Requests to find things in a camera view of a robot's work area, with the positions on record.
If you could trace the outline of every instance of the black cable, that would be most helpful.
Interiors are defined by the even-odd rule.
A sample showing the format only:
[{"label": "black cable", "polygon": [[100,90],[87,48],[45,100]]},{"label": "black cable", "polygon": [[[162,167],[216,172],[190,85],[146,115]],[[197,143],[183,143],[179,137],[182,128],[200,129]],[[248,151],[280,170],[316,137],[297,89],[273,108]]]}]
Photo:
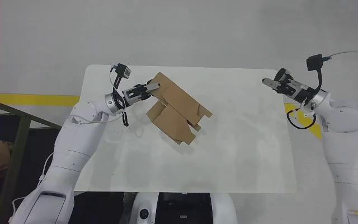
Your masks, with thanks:
[{"label": "black cable", "polygon": [[123,125],[128,127],[129,124],[128,124],[127,112],[123,112],[122,120],[123,120]]},{"label": "black cable", "polygon": [[297,128],[297,129],[305,130],[305,129],[308,129],[308,128],[312,127],[313,124],[315,123],[316,115],[313,114],[313,122],[312,122],[309,126],[307,126],[307,127],[299,127],[299,126],[296,126],[294,123],[292,123],[292,121],[291,121],[291,119],[290,119],[290,113],[292,113],[292,112],[293,112],[293,110],[290,110],[290,111],[287,112],[287,114],[286,114],[287,120],[290,122],[290,124],[291,124],[292,126],[294,126],[294,127]]}]

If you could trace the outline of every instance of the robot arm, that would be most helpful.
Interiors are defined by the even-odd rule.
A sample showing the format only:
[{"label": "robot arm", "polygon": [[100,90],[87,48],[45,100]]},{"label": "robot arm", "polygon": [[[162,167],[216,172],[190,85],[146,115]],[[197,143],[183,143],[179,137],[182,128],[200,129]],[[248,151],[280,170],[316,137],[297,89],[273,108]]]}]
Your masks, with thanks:
[{"label": "robot arm", "polygon": [[[317,72],[325,58],[318,58]],[[308,58],[307,66],[312,65]],[[334,101],[331,94],[319,88],[313,89],[296,80],[282,68],[274,80],[264,78],[262,83],[278,94],[304,105],[305,110],[321,117],[324,155],[331,170],[336,190],[336,208],[332,214],[332,223],[358,224],[358,104],[355,101]]]},{"label": "robot arm", "polygon": [[128,78],[128,67],[118,64],[118,76],[112,93],[100,102],[80,101],[64,122],[55,141],[52,163],[37,188],[21,203],[11,223],[68,223],[74,206],[74,187],[79,175],[97,150],[109,116],[150,97],[158,83],[136,85],[117,92],[121,77]]}]

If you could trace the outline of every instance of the cardboard box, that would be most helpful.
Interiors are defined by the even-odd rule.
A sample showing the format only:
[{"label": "cardboard box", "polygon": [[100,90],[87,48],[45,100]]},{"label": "cardboard box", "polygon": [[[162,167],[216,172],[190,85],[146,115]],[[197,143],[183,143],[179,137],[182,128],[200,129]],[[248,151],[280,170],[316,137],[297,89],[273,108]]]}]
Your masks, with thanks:
[{"label": "cardboard box", "polygon": [[158,73],[151,81],[156,82],[161,87],[154,90],[152,95],[159,101],[147,112],[147,116],[176,143],[190,144],[195,135],[190,131],[189,125],[199,131],[200,119],[204,115],[209,118],[212,113],[164,74]]}]

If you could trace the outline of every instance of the table surface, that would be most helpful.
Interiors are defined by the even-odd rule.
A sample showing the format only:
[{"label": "table surface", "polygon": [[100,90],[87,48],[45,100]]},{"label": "table surface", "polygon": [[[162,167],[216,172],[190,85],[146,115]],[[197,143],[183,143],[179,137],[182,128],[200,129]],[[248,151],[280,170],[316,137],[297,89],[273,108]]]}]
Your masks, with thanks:
[{"label": "table surface", "polygon": [[[296,178],[282,96],[261,83],[274,70],[130,66],[122,90],[164,73],[213,116],[204,117],[190,145],[177,145],[146,112],[151,97],[108,123],[98,150],[84,167],[78,191],[254,192],[296,191]],[[111,91],[110,66],[92,65],[81,100]]]}]

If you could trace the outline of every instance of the cable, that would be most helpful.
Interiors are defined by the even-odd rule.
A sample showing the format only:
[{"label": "cable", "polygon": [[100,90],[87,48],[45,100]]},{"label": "cable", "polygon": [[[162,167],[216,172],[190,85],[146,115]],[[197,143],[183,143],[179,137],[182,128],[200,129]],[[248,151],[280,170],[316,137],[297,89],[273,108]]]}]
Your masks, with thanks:
[{"label": "cable", "polygon": [[12,217],[15,215],[15,212],[16,212],[15,201],[20,200],[20,199],[24,199],[24,198],[25,198],[25,197],[16,198],[15,200],[12,201],[12,210],[13,210],[13,212],[12,212]]},{"label": "cable", "polygon": [[46,161],[45,161],[45,164],[44,164],[43,173],[41,174],[41,176],[40,176],[40,178],[39,178],[39,182],[38,182],[37,186],[39,186],[39,185],[41,184],[41,182],[43,181],[43,179],[45,178],[46,164],[47,164],[47,162],[49,161],[49,158],[50,158],[53,154],[54,154],[54,153],[51,153],[51,154],[47,157],[47,159],[46,159]]},{"label": "cable", "polygon": [[[44,168],[43,168],[43,173],[41,174],[41,176],[40,176],[40,178],[39,178],[39,183],[37,184],[37,187],[41,184],[42,180],[43,180],[44,177],[45,177],[45,169],[46,169],[47,162],[49,161],[49,158],[50,158],[53,154],[54,154],[54,153],[51,153],[51,154],[47,157],[47,159],[46,159],[46,161],[45,161]],[[15,201],[20,200],[20,199],[24,199],[24,198],[25,198],[25,197],[16,198],[15,200],[12,201],[12,210],[13,210],[12,217],[15,215],[15,212],[16,212]]]},{"label": "cable", "polygon": [[358,53],[358,51],[338,52],[338,53],[332,54],[332,55],[330,55],[330,56],[328,56],[328,57],[330,58],[330,57],[335,56],[335,55],[337,55],[337,54],[344,54],[344,53]]},{"label": "cable", "polygon": [[290,124],[291,124],[292,126],[294,126],[294,127],[297,128],[297,129],[305,130],[305,129],[308,129],[308,128],[312,127],[313,124],[315,123],[316,115],[313,114],[313,121],[312,121],[312,123],[311,123],[310,125],[308,125],[308,126],[306,126],[306,127],[299,127],[299,126],[295,125],[295,124],[291,121],[291,119],[290,119],[290,113],[292,113],[292,112],[293,112],[293,110],[290,110],[290,111],[287,112],[287,114],[286,114],[287,120],[290,122]]}]

